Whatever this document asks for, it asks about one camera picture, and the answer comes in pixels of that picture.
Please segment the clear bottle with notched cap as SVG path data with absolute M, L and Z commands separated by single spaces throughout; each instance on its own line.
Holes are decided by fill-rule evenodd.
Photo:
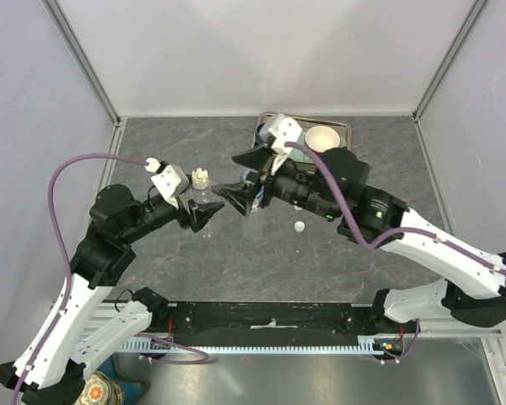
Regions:
M 211 180 L 210 180 L 209 187 L 207 187 L 206 189 L 203 189 L 203 190 L 197 190 L 196 188 L 194 188 L 192 186 L 192 194 L 193 194 L 193 199 L 196 202 L 198 202 L 198 203 L 199 202 L 200 203 L 214 202 L 214 196 L 213 196 L 213 193 L 212 193 L 212 182 L 211 182 Z M 205 240 L 212 239 L 214 236 L 215 236 L 215 233 L 203 233 L 202 232 L 202 237 Z

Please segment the cream notched bottle cap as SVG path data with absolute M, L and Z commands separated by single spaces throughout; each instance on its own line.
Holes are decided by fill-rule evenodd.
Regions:
M 191 181 L 194 188 L 203 190 L 209 187 L 210 178 L 208 171 L 203 168 L 197 168 L 191 173 Z

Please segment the clear wide plastic bottle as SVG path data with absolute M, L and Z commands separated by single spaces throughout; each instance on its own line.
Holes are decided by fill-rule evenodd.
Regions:
M 265 235 L 265 213 L 261 208 L 252 208 L 242 218 L 243 236 L 250 241 L 261 240 Z

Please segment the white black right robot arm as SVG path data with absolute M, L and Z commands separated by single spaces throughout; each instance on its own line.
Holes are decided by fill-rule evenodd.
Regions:
M 261 208 L 273 198 L 331 222 L 339 235 L 366 249 L 394 253 L 438 274 L 439 280 L 409 289 L 382 289 L 369 310 L 371 326 L 388 332 L 420 318 L 452 318 L 473 327 L 506 321 L 506 252 L 487 253 L 432 225 L 392 194 L 369 186 L 369 165 L 347 148 L 307 154 L 314 172 L 298 168 L 268 144 L 233 161 L 249 168 L 237 183 L 214 187 L 216 195 L 248 215 L 258 199 Z

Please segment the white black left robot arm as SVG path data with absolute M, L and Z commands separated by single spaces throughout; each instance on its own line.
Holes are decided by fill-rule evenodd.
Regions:
M 86 236 L 67 261 L 56 304 L 35 340 L 15 361 L 0 364 L 0 383 L 24 404 L 73 404 L 89 376 L 129 338 L 161 331 L 169 301 L 148 287 L 137 290 L 113 319 L 87 338 L 81 334 L 100 303 L 136 257 L 132 244 L 176 221 L 198 232 L 224 206 L 222 201 L 173 206 L 161 196 L 141 202 L 128 187 L 102 189 L 89 211 Z

